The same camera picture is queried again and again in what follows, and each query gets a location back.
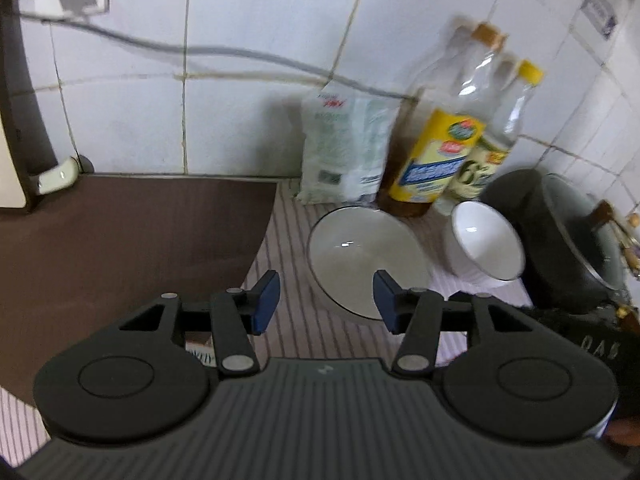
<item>green logo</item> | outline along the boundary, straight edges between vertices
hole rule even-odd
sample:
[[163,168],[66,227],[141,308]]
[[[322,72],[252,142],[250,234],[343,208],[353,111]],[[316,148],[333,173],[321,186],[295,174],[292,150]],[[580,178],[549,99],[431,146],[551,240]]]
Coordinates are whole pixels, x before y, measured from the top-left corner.
[[447,130],[447,133],[456,140],[470,139],[475,132],[476,125],[469,119],[452,124]]

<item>plastic packet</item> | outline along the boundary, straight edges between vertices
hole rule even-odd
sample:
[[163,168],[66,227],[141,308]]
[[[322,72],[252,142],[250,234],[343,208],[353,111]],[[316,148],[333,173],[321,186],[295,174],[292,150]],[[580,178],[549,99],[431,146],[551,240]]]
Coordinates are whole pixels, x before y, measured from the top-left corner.
[[305,149],[297,198],[306,204],[373,202],[399,102],[335,82],[302,101]]

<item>striped tablecloth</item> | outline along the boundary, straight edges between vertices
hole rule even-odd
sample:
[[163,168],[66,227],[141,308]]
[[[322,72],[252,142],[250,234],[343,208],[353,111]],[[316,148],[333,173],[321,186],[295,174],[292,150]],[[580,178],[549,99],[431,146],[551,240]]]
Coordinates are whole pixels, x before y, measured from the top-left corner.
[[[363,326],[344,321],[332,312],[318,308],[306,280],[304,250],[309,231],[316,221],[338,205],[303,206],[291,198],[296,183],[278,185],[271,221],[262,246],[242,286],[250,288],[264,273],[280,273],[282,293],[267,331],[251,337],[262,366],[269,357],[315,359],[380,357],[388,364],[395,355],[402,336],[386,332],[382,325]],[[453,276],[442,261],[440,232],[444,219],[427,214],[406,220],[433,264],[430,288],[448,298],[458,290],[485,292]],[[503,301],[529,305],[529,297],[520,282],[491,291]],[[440,337],[438,364],[444,364],[466,349],[463,333],[444,333]],[[49,439],[36,409],[0,388],[0,454],[17,466]]]

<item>power cord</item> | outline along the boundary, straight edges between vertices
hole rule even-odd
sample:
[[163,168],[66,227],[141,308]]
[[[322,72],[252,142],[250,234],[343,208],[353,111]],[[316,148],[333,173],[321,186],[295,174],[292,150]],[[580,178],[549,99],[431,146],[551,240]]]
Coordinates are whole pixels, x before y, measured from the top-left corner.
[[258,52],[257,50],[249,50],[246,48],[235,48],[230,46],[187,46],[186,48],[181,45],[160,43],[157,41],[142,40],[133,36],[127,36],[120,34],[113,30],[98,27],[91,23],[75,22],[73,20],[66,20],[64,18],[48,18],[40,14],[31,14],[28,12],[14,12],[12,16],[18,16],[24,20],[31,22],[50,23],[53,25],[62,25],[63,27],[74,28],[76,30],[82,30],[83,32],[89,32],[91,34],[97,34],[111,41],[118,43],[128,44],[137,48],[145,48],[147,50],[155,50],[156,52],[165,52],[168,54],[187,54],[188,56],[228,56],[228,57],[242,57],[245,59],[257,59],[267,63],[273,63],[280,66],[286,66],[300,72],[305,72],[312,75],[317,75],[328,80],[333,80],[342,85],[359,90],[361,92],[379,96],[387,97],[391,99],[408,99],[415,100],[407,94],[400,94],[397,92],[388,92],[381,90],[373,86],[366,86],[354,79],[343,77],[335,73],[319,68],[317,66],[302,63],[287,57],[276,56],[275,54],[267,54],[265,52]]

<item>yellow label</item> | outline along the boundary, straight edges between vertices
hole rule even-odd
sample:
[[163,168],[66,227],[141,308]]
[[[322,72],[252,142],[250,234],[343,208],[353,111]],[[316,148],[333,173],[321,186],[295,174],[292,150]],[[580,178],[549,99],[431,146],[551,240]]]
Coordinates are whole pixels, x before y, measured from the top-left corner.
[[454,196],[468,200],[477,197],[507,155],[509,155],[508,151],[501,150],[486,139],[478,140],[449,184],[447,193],[450,191]]
[[433,202],[482,135],[484,123],[436,108],[389,189],[398,202]]

